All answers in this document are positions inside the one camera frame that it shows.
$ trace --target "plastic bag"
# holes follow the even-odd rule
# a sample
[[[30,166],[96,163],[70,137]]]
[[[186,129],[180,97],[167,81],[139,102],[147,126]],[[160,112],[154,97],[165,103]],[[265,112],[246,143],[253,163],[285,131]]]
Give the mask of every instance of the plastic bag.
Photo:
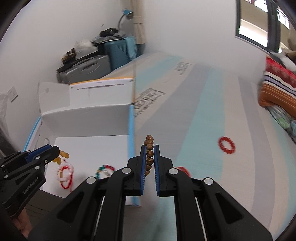
[[[94,53],[96,52],[98,49],[93,46],[93,44],[87,40],[81,40],[80,42],[76,42],[76,44],[74,45],[74,49],[76,52],[76,59],[82,58],[88,54]]]

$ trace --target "wall outlet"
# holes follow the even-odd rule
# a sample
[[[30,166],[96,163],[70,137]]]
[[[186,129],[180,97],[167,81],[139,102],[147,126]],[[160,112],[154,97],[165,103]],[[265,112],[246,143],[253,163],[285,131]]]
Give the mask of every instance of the wall outlet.
[[[15,90],[14,86],[7,92],[7,94],[11,102],[13,102],[16,99],[16,97],[18,97],[17,91]]]

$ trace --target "red bead bracelet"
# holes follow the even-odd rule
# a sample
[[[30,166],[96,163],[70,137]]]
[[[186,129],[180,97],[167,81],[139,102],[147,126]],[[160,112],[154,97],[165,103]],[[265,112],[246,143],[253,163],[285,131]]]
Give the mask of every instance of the red bead bracelet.
[[[185,172],[188,177],[191,177],[189,171],[185,167],[176,167],[176,168],[179,169],[180,171]]]
[[[227,149],[224,145],[223,145],[223,141],[227,141],[230,145],[231,145],[231,149]],[[224,151],[227,154],[233,154],[235,152],[235,144],[233,143],[233,141],[228,138],[228,137],[220,137],[218,140],[218,145],[220,147],[220,149],[222,151]]]

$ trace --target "white cardboard box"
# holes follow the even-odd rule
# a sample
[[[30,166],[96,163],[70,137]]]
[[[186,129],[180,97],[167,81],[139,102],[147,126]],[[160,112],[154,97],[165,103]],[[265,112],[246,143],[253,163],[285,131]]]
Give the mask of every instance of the white cardboard box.
[[[87,177],[95,176],[102,165],[116,170],[125,167],[134,156],[133,82],[82,88],[39,83],[38,97],[41,116],[25,145],[34,150],[43,145],[58,146],[69,153],[67,159],[74,167],[73,189]],[[46,166],[43,191],[65,198],[70,191],[57,181],[59,165]],[[127,197],[127,205],[138,205],[138,199]]]

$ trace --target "window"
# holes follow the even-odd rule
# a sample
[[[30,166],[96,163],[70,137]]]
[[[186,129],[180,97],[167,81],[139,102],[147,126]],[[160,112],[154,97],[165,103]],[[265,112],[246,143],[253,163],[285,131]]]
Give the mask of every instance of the window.
[[[266,51],[287,48],[290,22],[272,0],[237,0],[236,35]]]

